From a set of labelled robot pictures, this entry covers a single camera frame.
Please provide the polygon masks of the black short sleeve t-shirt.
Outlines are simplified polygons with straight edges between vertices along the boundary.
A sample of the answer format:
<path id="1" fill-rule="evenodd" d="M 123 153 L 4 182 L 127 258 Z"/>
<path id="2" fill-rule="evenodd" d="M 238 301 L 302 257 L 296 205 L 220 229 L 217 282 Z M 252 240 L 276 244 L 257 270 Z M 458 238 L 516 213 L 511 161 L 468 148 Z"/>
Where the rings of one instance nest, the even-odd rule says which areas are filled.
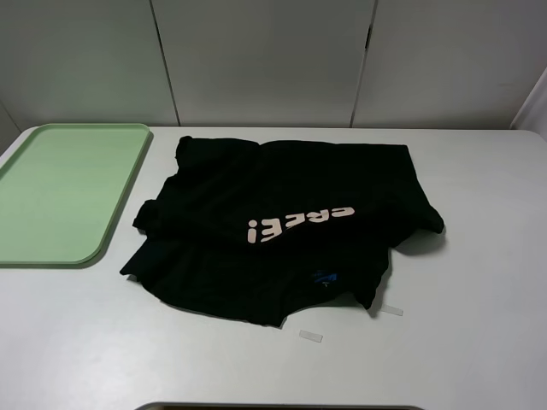
<path id="1" fill-rule="evenodd" d="M 184 136 L 121 268 L 174 308 L 279 327 L 345 293 L 369 308 L 391 249 L 444 221 L 399 144 Z"/>

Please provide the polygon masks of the light green plastic tray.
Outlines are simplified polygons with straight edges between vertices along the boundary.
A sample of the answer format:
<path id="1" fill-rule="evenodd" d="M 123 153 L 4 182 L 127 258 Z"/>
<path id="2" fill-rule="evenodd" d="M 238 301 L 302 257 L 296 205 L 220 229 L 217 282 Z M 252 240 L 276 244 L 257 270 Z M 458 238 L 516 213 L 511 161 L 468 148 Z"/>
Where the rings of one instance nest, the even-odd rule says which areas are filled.
<path id="1" fill-rule="evenodd" d="M 95 257 L 144 158 L 142 124 L 49 124 L 1 167 L 1 264 L 78 266 Z"/>

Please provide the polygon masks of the clear tape strip front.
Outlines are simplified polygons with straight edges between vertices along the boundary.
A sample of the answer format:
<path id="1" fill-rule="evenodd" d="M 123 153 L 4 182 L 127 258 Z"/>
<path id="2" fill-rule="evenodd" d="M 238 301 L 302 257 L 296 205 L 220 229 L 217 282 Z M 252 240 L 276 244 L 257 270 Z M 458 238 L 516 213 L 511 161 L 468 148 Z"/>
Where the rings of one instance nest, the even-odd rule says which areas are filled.
<path id="1" fill-rule="evenodd" d="M 304 331 L 304 330 L 299 331 L 299 336 L 303 339 L 306 339 L 315 343 L 321 343 L 323 340 L 323 336 L 321 334 Z"/>

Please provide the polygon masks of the clear tape strip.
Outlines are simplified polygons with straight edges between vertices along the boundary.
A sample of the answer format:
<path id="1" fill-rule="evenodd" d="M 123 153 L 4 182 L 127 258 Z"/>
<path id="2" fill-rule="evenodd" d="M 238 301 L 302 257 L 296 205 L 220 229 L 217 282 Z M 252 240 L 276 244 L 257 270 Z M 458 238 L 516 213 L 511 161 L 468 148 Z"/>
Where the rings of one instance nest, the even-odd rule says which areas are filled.
<path id="1" fill-rule="evenodd" d="M 303 339 L 306 339 L 315 343 L 321 343 L 323 340 L 323 336 L 321 334 L 304 331 L 304 330 L 299 331 L 299 336 Z"/>
<path id="2" fill-rule="evenodd" d="M 388 313 L 396 316 L 403 316 L 403 310 L 397 307 L 392 307 L 387 304 L 383 304 L 380 309 L 383 313 Z"/>

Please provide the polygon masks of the clear tape strip right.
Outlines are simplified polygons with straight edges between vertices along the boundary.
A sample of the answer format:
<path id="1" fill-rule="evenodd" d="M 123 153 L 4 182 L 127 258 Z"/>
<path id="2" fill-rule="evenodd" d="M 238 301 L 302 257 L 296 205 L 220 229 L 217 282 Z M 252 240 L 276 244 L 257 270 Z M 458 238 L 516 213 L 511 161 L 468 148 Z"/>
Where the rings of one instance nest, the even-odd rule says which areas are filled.
<path id="1" fill-rule="evenodd" d="M 403 310 L 397 307 L 392 307 L 387 304 L 383 304 L 380 309 L 383 313 L 388 313 L 396 316 L 403 316 Z"/>

